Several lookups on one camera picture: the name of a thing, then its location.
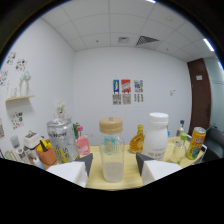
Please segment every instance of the glass jar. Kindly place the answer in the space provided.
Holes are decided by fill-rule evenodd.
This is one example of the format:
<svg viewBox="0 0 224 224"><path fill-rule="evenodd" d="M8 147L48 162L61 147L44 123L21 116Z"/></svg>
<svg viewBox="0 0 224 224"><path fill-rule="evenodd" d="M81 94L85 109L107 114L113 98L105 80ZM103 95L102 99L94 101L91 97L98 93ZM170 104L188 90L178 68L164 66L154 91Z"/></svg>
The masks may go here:
<svg viewBox="0 0 224 224"><path fill-rule="evenodd" d="M123 121L118 117L103 118L99 122L100 155L104 179L119 182L124 174Z"/></svg>

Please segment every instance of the orange bottle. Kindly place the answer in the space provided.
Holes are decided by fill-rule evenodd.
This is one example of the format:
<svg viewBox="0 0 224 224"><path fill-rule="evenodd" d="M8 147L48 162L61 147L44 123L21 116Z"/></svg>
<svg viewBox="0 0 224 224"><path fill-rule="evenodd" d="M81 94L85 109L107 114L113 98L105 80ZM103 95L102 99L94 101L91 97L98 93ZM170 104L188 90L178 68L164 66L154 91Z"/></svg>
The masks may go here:
<svg viewBox="0 0 224 224"><path fill-rule="evenodd" d="M142 153L143 143L144 143L144 135L143 135L143 125L138 125L138 133L135 135L130 141L130 149L131 152Z"/></svg>

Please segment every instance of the beverage can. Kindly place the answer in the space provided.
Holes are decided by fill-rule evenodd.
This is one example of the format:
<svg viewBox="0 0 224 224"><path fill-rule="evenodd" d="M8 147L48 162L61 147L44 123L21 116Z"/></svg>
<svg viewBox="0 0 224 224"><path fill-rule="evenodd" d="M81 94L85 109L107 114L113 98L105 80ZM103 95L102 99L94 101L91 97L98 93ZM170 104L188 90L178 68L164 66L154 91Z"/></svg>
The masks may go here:
<svg viewBox="0 0 224 224"><path fill-rule="evenodd" d="M206 130L204 128L195 127L189 148L186 153L188 159L196 159L201 150L206 136Z"/></svg>
<svg viewBox="0 0 224 224"><path fill-rule="evenodd" d="M71 119L54 119L48 122L47 132L58 163L80 158Z"/></svg>

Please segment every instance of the ceiling tile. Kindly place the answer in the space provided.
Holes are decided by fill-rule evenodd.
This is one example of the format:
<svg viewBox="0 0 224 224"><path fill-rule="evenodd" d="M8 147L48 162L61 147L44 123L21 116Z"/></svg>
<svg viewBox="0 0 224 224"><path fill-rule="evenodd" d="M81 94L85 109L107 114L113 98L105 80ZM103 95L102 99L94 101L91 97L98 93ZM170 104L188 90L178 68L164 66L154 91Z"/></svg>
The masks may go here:
<svg viewBox="0 0 224 224"><path fill-rule="evenodd" d="M195 41L194 44L202 51L202 52L211 52L204 40Z"/></svg>
<svg viewBox="0 0 224 224"><path fill-rule="evenodd" d="M109 12L108 0L72 1L63 4L62 7L71 20L98 14L107 14Z"/></svg>
<svg viewBox="0 0 224 224"><path fill-rule="evenodd" d="M164 40L173 32L168 26L165 26L159 22L153 20L147 20L141 32L142 36L152 37L158 40Z"/></svg>
<svg viewBox="0 0 224 224"><path fill-rule="evenodd" d="M168 38L166 38L165 41L179 48L190 44L190 41L188 39L186 39L176 31L174 31Z"/></svg>
<svg viewBox="0 0 224 224"><path fill-rule="evenodd" d="M56 30L65 38L65 40L71 40L79 37L79 34L72 23L66 23L59 26Z"/></svg>
<svg viewBox="0 0 224 224"><path fill-rule="evenodd" d="M86 46L82 40L82 38L78 37L75 38L73 40L68 41L68 43L71 45L71 47L75 50L75 51L81 51L81 50L85 50Z"/></svg>
<svg viewBox="0 0 224 224"><path fill-rule="evenodd" d="M70 21L69 17L61 7L49 11L42 18L53 27L61 26Z"/></svg>
<svg viewBox="0 0 224 224"><path fill-rule="evenodd" d="M195 59L198 59L198 58L215 58L215 57L217 57L217 55L213 51L203 52L201 54L194 55Z"/></svg>
<svg viewBox="0 0 224 224"><path fill-rule="evenodd" d="M184 50L191 56L202 53L201 50L199 50L198 47L196 45L194 45L193 43L188 44L187 46L183 47L182 50Z"/></svg>
<svg viewBox="0 0 224 224"><path fill-rule="evenodd" d="M173 29L177 29L180 25L186 22L186 20L181 15L159 3L156 3L149 18L163 23L164 25L167 25Z"/></svg>
<svg viewBox="0 0 224 224"><path fill-rule="evenodd" d="M85 17L75 20L73 23L81 36L109 32L108 15Z"/></svg>
<svg viewBox="0 0 224 224"><path fill-rule="evenodd" d="M110 0L110 13L148 17L154 4L141 0Z"/></svg>
<svg viewBox="0 0 224 224"><path fill-rule="evenodd" d="M83 37L83 41L87 48L109 47L110 46L110 34L103 33L103 34L85 36L85 37Z"/></svg>
<svg viewBox="0 0 224 224"><path fill-rule="evenodd" d="M119 43L119 37L128 37L129 41L127 43ZM127 34L127 33L111 33L111 46L112 47L134 47L136 46L138 39L138 34Z"/></svg>
<svg viewBox="0 0 224 224"><path fill-rule="evenodd" d="M112 14L110 15L111 32L139 34L145 20L138 16Z"/></svg>
<svg viewBox="0 0 224 224"><path fill-rule="evenodd" d="M192 42L203 39L202 34L190 22L187 22L180 26L177 31Z"/></svg>
<svg viewBox="0 0 224 224"><path fill-rule="evenodd" d="M162 53L165 53L165 54L172 54L173 52L175 51L178 51L179 48L172 45L172 44L169 44L169 43L166 43L166 42L162 42L159 47L156 48L156 51L159 51L159 52L162 52Z"/></svg>
<svg viewBox="0 0 224 224"><path fill-rule="evenodd" d="M187 54L183 50L175 51L171 55L173 55L174 57L179 58L181 60L186 60L187 58L191 57L191 55Z"/></svg>

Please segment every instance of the ceiling light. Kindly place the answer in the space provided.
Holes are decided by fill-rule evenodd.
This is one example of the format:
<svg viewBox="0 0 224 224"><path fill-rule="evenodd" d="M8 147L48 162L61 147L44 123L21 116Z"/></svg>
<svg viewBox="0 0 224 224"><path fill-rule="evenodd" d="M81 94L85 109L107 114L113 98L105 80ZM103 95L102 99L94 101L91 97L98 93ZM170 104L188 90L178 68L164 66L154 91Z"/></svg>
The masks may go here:
<svg viewBox="0 0 224 224"><path fill-rule="evenodd" d="M152 2L152 3L156 3L156 1L154 0L146 0L147 2Z"/></svg>
<svg viewBox="0 0 224 224"><path fill-rule="evenodd" d="M203 39L203 40L204 40L204 42L207 44L207 46L208 46L208 48L210 49L210 51L215 51L215 50L213 49L212 45L208 42L207 39Z"/></svg>

